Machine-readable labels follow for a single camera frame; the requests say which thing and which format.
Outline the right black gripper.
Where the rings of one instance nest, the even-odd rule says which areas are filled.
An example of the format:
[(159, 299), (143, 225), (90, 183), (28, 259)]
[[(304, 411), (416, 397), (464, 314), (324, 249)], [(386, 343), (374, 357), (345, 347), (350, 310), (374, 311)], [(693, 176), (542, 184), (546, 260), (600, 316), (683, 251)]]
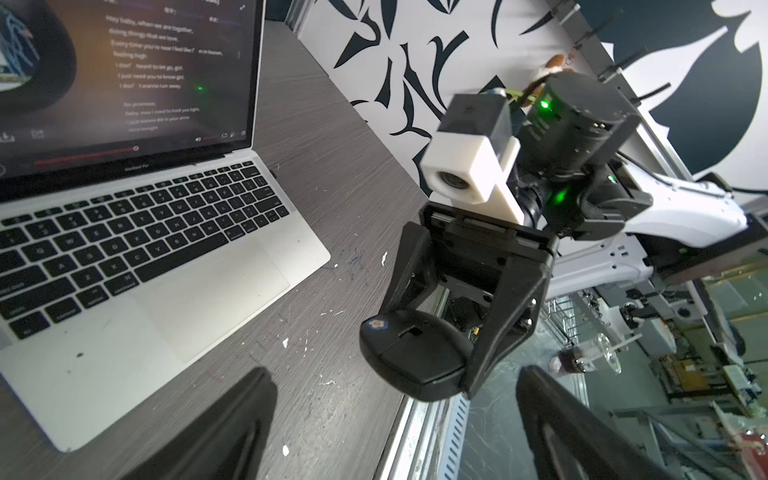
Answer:
[(533, 334), (558, 238), (435, 202), (423, 206), (419, 219), (421, 225), (402, 229), (379, 313), (416, 310), (438, 282), (489, 309), (461, 382), (472, 398), (499, 361)]

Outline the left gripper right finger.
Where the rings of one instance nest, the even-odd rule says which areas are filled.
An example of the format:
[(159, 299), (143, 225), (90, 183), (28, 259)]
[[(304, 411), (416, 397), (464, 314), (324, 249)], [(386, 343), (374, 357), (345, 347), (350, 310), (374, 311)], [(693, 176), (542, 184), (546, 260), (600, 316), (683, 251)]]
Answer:
[(672, 477), (540, 367), (521, 369), (516, 398), (540, 479)]

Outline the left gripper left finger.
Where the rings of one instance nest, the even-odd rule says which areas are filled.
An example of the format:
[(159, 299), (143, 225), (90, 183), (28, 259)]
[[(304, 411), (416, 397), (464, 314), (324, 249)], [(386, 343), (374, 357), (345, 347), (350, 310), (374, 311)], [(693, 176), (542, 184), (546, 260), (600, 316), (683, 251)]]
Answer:
[(127, 479), (254, 479), (274, 417), (278, 390), (256, 367)]

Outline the black wireless mouse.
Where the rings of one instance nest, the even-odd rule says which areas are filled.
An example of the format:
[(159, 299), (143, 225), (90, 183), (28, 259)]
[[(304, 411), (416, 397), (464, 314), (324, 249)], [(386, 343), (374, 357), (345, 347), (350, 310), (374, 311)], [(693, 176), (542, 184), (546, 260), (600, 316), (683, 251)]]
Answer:
[(473, 344), (456, 327), (431, 313), (400, 309), (362, 322), (360, 350), (389, 385), (423, 402), (462, 392)]

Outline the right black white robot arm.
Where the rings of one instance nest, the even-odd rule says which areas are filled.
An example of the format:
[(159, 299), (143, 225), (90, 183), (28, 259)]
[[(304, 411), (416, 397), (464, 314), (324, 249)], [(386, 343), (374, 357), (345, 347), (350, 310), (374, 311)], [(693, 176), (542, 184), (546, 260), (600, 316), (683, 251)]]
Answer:
[(617, 89), (563, 72), (522, 99), (514, 130), (503, 95), (455, 96), (421, 159), (446, 203), (404, 226), (382, 306), (359, 330), (368, 364), (412, 398), (475, 395), (549, 299), (698, 280), (767, 242), (718, 176), (670, 178), (621, 153), (640, 115)]

